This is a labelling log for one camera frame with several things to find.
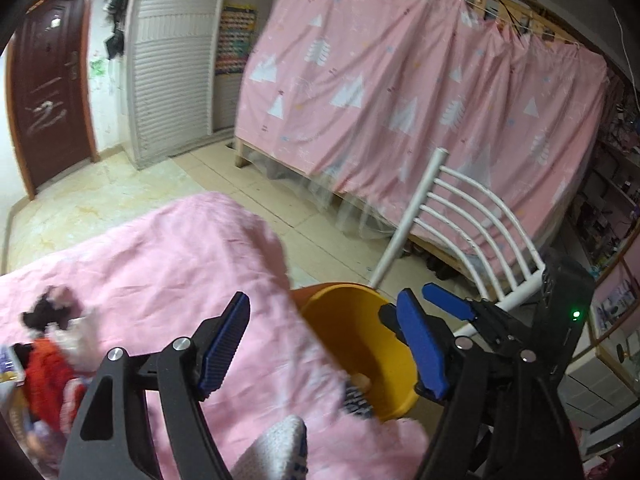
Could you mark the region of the red knitted cloth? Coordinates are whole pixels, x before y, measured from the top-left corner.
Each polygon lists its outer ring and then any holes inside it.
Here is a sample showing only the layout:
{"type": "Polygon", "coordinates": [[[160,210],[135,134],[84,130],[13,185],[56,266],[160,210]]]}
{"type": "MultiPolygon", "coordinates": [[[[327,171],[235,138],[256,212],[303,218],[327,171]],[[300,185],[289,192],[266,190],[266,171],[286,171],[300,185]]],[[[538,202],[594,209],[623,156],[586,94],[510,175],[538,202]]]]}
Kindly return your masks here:
{"type": "Polygon", "coordinates": [[[68,436],[87,392],[58,346],[47,338],[36,339],[29,353],[24,382],[29,409],[52,430],[68,436]]]}

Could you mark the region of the black and white sock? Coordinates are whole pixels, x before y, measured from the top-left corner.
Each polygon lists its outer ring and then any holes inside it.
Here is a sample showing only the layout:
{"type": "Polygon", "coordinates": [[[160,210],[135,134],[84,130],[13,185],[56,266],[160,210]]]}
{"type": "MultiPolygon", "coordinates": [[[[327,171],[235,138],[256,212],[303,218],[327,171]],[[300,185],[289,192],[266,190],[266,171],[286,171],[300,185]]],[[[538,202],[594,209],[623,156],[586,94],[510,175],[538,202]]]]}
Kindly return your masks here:
{"type": "Polygon", "coordinates": [[[49,286],[32,308],[22,313],[22,322],[38,332],[44,332],[49,324],[65,328],[75,309],[75,295],[69,287],[49,286]]]}

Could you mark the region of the blue white snack packet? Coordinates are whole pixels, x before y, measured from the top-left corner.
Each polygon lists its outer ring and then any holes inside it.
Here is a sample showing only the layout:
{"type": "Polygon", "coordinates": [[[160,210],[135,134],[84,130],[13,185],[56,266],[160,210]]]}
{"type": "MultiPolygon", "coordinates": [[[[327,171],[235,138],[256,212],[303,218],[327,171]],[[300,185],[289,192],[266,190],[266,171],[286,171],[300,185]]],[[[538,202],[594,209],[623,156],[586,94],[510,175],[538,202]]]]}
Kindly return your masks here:
{"type": "Polygon", "coordinates": [[[2,344],[0,347],[0,382],[16,382],[23,385],[26,374],[14,350],[2,344]]]}

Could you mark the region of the pink bed sheet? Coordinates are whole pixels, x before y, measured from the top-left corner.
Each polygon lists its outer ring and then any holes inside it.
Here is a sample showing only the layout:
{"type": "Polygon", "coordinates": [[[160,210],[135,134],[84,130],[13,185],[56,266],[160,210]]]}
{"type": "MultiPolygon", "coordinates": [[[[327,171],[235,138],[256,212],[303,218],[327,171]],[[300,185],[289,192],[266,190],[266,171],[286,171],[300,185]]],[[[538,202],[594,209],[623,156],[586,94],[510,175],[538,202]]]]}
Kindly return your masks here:
{"type": "Polygon", "coordinates": [[[27,338],[20,316],[50,285],[96,315],[98,345],[155,352],[221,314],[236,292],[250,322],[222,387],[203,412],[234,465],[290,415],[308,430],[313,479],[410,479],[428,445],[411,419],[379,422],[344,410],[347,376],[300,316],[279,237],[220,193],[192,195],[48,255],[1,280],[1,339],[27,338]]]}

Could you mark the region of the white knitted glove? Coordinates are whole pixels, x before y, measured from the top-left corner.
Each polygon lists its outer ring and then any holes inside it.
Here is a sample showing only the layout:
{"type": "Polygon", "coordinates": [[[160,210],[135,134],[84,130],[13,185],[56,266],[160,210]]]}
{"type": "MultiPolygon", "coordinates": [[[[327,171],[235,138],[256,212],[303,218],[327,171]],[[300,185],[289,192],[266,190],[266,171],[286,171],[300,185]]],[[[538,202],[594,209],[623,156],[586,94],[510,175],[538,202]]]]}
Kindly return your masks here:
{"type": "Polygon", "coordinates": [[[303,419],[290,415],[264,431],[231,468],[234,480],[305,480],[308,444],[303,419]]]}

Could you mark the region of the white metal chair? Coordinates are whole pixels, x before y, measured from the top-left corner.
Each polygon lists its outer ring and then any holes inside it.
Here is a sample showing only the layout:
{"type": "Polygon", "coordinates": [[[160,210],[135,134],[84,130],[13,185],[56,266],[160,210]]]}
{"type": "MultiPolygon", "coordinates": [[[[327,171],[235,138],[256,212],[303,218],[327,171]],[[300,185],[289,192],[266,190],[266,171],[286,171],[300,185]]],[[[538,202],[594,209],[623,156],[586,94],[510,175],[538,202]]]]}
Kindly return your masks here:
{"type": "Polygon", "coordinates": [[[377,289],[406,242],[437,249],[482,299],[510,312],[538,294],[546,265],[520,220],[486,185],[447,166],[436,148],[369,278],[377,289]]]}

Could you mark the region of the yellow plastic bucket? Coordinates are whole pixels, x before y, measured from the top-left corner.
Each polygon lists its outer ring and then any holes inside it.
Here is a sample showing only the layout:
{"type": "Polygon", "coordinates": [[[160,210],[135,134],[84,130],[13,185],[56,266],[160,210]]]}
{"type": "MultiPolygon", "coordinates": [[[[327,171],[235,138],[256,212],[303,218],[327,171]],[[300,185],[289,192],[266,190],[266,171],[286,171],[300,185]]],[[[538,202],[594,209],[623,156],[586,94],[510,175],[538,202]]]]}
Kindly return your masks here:
{"type": "Polygon", "coordinates": [[[418,400],[408,347],[378,319],[386,298],[356,283],[323,283],[292,291],[300,315],[381,420],[405,416],[418,400]]]}

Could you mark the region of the pink tree-print curtain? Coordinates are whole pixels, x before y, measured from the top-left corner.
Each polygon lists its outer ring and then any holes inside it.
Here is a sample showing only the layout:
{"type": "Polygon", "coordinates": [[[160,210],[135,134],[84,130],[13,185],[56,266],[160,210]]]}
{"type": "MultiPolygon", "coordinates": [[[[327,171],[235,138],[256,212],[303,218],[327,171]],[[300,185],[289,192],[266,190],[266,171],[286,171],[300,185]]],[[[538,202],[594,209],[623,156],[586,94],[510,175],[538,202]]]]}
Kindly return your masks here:
{"type": "Polygon", "coordinates": [[[537,247],[585,171],[608,66],[464,0],[277,0],[247,62],[243,144],[397,223],[436,148],[537,247]]]}

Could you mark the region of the dark brown door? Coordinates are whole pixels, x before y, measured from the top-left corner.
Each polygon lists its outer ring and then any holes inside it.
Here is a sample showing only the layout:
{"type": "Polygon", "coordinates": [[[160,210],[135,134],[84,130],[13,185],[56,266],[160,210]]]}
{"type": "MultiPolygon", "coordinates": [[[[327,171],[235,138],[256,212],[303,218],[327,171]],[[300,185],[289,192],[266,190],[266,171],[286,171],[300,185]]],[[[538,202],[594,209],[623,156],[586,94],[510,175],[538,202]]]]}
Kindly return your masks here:
{"type": "Polygon", "coordinates": [[[98,159],[89,106],[90,0],[41,0],[9,44],[6,104],[29,197],[80,162],[98,159]]]}

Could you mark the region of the white louvered wardrobe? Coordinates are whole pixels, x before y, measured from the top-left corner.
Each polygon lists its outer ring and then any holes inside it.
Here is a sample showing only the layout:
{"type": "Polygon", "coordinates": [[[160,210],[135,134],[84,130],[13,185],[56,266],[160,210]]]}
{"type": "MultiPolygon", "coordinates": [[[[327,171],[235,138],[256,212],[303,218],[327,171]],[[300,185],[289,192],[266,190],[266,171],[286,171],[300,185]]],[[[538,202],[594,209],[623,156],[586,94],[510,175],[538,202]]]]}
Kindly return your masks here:
{"type": "Polygon", "coordinates": [[[120,133],[136,168],[232,136],[214,126],[222,10],[224,0],[129,0],[120,133]]]}

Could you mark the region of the black bags on hook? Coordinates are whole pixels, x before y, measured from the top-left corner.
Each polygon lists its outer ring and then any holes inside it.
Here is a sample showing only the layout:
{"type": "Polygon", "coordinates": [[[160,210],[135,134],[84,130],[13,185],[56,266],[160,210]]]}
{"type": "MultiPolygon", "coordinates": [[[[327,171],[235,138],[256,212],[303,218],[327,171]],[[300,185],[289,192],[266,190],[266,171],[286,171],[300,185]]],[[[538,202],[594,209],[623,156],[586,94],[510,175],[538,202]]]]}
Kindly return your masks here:
{"type": "Polygon", "coordinates": [[[125,50],[125,21],[129,0],[110,0],[106,6],[106,13],[112,22],[112,34],[105,40],[107,58],[114,60],[124,54],[125,50]]]}

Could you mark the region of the colourful wall chart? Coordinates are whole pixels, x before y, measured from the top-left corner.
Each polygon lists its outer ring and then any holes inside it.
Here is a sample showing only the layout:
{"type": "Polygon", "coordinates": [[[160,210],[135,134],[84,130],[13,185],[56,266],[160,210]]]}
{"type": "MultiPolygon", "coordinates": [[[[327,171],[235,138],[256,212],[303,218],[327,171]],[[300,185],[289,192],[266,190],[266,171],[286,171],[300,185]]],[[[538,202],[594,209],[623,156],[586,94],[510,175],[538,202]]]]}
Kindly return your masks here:
{"type": "Polygon", "coordinates": [[[227,4],[220,14],[215,75],[242,74],[252,46],[257,13],[251,6],[227,4]]]}

